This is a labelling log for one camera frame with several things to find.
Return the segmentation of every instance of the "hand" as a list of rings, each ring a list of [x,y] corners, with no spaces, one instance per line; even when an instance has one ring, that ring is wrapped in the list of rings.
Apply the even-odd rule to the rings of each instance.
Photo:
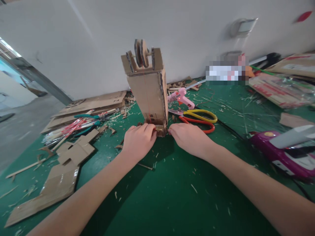
[[[186,123],[171,124],[169,134],[179,147],[186,152],[209,161],[213,151],[220,147],[213,142],[198,126]]]
[[[131,126],[125,133],[124,146],[121,153],[126,154],[137,164],[152,148],[157,139],[154,124]]]

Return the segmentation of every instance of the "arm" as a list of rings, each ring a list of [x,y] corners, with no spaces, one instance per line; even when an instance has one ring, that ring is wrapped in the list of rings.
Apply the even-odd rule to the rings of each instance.
[[[315,235],[314,203],[217,145],[197,126],[172,124],[169,133],[185,151],[227,176],[281,235]]]
[[[120,154],[28,235],[79,235],[110,191],[150,151],[157,138],[154,128],[131,126]]]

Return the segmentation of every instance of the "pink glue gun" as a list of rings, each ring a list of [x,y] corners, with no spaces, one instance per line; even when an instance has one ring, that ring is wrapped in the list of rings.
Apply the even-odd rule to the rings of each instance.
[[[195,104],[185,97],[187,91],[185,88],[180,88],[178,91],[173,92],[171,95],[167,97],[167,102],[178,101],[179,104],[186,104],[189,110],[195,108]]]

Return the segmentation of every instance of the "green work mat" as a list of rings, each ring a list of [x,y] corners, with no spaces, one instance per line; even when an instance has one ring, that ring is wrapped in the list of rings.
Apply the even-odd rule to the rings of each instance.
[[[280,108],[269,101],[257,104],[249,97],[246,86],[206,86],[199,91],[189,91],[187,97],[200,108],[215,113],[245,137],[246,132],[289,130],[278,124]],[[178,103],[171,108],[177,109]],[[288,111],[315,122],[315,117],[307,108]],[[117,133],[111,136],[107,130],[97,141],[91,144],[96,151],[83,163],[79,172],[76,189],[83,186],[120,152],[119,145],[126,130],[131,125],[143,122],[144,118],[135,103],[126,119],[122,116],[112,122]],[[172,124],[169,115],[168,124]],[[220,124],[208,135],[216,143],[226,147],[232,153],[255,166],[260,171],[283,183],[301,194],[296,185],[275,171],[259,153],[253,155],[248,145],[235,137]],[[0,235],[14,235],[22,230],[27,234],[62,202],[49,207],[11,227],[3,228],[13,208],[39,195],[40,190],[57,156],[52,157],[37,170],[30,168],[18,174],[14,180],[5,176],[20,170],[34,162],[43,136],[39,137],[1,176],[0,195],[18,186],[13,192],[0,199]],[[157,138],[152,150],[141,161],[143,165],[156,168],[151,171],[135,166],[107,196],[93,215],[82,235],[278,235],[272,225],[256,207],[228,180],[220,171],[207,162],[196,158],[177,146],[170,135]],[[30,196],[21,199],[25,189],[35,185]],[[313,185],[303,185],[309,195],[315,199]]]

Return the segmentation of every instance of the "gray floor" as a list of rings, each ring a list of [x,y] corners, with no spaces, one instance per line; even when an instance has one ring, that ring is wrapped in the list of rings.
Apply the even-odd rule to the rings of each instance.
[[[47,94],[25,106],[0,110],[0,116],[15,113],[15,116],[0,123],[0,175],[38,138],[49,118],[64,106]]]

